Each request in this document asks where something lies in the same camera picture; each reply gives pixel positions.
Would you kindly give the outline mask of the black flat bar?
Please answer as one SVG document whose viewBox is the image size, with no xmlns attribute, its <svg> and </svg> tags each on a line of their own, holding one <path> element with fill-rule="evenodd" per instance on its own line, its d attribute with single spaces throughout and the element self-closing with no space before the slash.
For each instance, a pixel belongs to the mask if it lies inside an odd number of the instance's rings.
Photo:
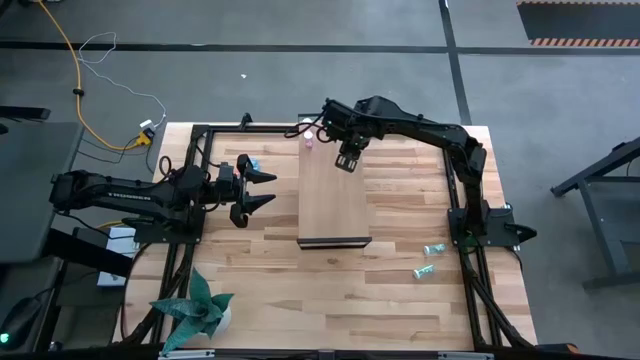
<svg viewBox="0 0 640 360">
<path fill-rule="evenodd" d="M 0 106 L 0 117 L 11 119 L 24 119 L 30 121 L 45 121 L 51 111 L 47 108 Z"/>
</svg>

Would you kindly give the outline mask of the black computer mouse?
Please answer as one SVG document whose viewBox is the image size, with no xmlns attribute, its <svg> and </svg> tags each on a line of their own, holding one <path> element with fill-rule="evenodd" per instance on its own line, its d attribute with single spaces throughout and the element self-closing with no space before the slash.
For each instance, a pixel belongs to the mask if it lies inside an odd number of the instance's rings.
<svg viewBox="0 0 640 360">
<path fill-rule="evenodd" d="M 36 297 L 25 297 L 14 304 L 0 322 L 0 350 L 14 351 L 31 345 L 41 308 Z"/>
</svg>

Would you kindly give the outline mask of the black desk leg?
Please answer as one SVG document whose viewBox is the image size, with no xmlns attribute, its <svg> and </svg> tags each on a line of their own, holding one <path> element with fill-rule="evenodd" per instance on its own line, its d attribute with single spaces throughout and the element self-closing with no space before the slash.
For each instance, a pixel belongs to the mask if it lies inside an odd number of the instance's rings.
<svg viewBox="0 0 640 360">
<path fill-rule="evenodd" d="M 41 255 L 84 265 L 99 272 L 126 277 L 133 260 L 123 254 L 86 242 L 65 232 L 50 229 Z"/>
</svg>

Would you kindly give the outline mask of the green plant in white pot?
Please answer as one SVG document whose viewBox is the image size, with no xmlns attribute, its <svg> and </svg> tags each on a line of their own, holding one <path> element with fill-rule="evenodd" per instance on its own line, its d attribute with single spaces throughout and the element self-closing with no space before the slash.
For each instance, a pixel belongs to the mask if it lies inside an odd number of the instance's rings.
<svg viewBox="0 0 640 360">
<path fill-rule="evenodd" d="M 166 357 L 197 334 L 212 339 L 221 325 L 230 322 L 225 313 L 230 309 L 233 297 L 233 293 L 212 295 L 207 280 L 193 268 L 188 298 L 167 298 L 150 303 L 153 309 L 179 321 L 160 354 Z"/>
</svg>

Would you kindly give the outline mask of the black desk frame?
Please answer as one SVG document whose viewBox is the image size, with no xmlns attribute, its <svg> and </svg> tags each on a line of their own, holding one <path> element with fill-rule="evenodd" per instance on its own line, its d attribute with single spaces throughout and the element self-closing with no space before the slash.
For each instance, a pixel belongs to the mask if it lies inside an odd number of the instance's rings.
<svg viewBox="0 0 640 360">
<path fill-rule="evenodd" d="M 562 197 L 577 190 L 584 201 L 607 275 L 587 280 L 587 290 L 640 283 L 625 251 L 627 245 L 640 246 L 640 176 L 613 176 L 612 171 L 640 160 L 640 137 L 622 142 L 611 152 L 551 188 Z"/>
</svg>

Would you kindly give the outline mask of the black mat orange striped edge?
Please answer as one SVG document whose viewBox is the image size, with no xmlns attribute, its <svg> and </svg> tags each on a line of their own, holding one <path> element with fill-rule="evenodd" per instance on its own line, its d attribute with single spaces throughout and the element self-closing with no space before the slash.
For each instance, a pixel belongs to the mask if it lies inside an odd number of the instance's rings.
<svg viewBox="0 0 640 360">
<path fill-rule="evenodd" d="M 520 0 L 516 7 L 533 46 L 640 48 L 640 0 Z"/>
</svg>

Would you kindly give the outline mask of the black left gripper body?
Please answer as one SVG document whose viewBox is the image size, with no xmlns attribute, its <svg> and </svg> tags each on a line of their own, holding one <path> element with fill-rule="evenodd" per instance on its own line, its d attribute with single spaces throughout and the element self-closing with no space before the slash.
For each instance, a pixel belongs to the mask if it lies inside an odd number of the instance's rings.
<svg viewBox="0 0 640 360">
<path fill-rule="evenodd" d="M 245 172 L 251 169 L 249 156 L 241 154 L 237 158 L 236 166 L 221 162 L 216 180 L 210 183 L 217 206 L 231 203 L 230 220 L 238 228 L 246 228 L 248 225 L 249 215 L 244 205 L 248 182 Z"/>
</svg>

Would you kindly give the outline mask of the white power box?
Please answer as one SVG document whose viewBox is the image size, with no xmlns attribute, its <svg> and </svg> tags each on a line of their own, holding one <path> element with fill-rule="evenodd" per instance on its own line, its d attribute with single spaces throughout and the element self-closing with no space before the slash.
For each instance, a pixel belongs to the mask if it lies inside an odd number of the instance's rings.
<svg viewBox="0 0 640 360">
<path fill-rule="evenodd" d="M 139 250 L 134 241 L 136 230 L 131 227 L 112 227 L 106 244 L 108 250 L 133 258 Z M 126 278 L 119 275 L 100 272 L 97 278 L 98 287 L 119 287 L 125 284 Z"/>
</svg>

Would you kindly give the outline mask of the wooden rectangular board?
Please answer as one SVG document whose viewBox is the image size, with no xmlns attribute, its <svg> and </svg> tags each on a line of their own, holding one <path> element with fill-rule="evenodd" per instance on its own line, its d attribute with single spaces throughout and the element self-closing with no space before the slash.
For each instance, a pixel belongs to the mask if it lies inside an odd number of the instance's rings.
<svg viewBox="0 0 640 360">
<path fill-rule="evenodd" d="M 337 168 L 339 145 L 321 142 L 311 124 L 299 127 L 297 244 L 302 250 L 364 248 L 372 236 L 363 173 Z M 304 145 L 307 130 L 314 135 L 312 149 Z"/>
</svg>

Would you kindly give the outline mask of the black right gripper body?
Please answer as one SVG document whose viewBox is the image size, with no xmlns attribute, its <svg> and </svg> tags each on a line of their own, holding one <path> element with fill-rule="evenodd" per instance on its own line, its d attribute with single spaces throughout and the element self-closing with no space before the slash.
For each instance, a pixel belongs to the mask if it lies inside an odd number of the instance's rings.
<svg viewBox="0 0 640 360">
<path fill-rule="evenodd" d="M 369 145 L 371 133 L 360 123 L 369 99 L 356 102 L 350 108 L 337 100 L 326 99 L 323 106 L 322 127 L 329 141 L 340 142 L 335 166 L 353 173 L 361 152 Z"/>
</svg>

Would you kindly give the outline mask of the grey desk top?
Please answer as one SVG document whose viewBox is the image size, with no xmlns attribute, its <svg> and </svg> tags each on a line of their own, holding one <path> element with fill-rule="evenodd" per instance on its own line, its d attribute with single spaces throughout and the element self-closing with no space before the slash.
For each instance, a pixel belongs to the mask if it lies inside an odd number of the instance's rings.
<svg viewBox="0 0 640 360">
<path fill-rule="evenodd" d="M 53 219 L 51 178 L 71 169 L 82 135 L 72 122 L 14 123 L 0 135 L 0 264 L 41 256 Z"/>
</svg>

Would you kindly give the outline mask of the silver aluminium extrusion bar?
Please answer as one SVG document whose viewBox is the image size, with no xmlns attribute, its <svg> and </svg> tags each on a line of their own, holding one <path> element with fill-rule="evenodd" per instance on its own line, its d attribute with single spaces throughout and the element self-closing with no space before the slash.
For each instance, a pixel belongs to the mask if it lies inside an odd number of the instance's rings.
<svg viewBox="0 0 640 360">
<path fill-rule="evenodd" d="M 215 360 L 214 349 L 174 350 L 166 354 L 160 353 L 157 360 Z"/>
<path fill-rule="evenodd" d="M 438 360 L 495 360 L 493 354 L 478 352 L 438 352 Z"/>
</svg>

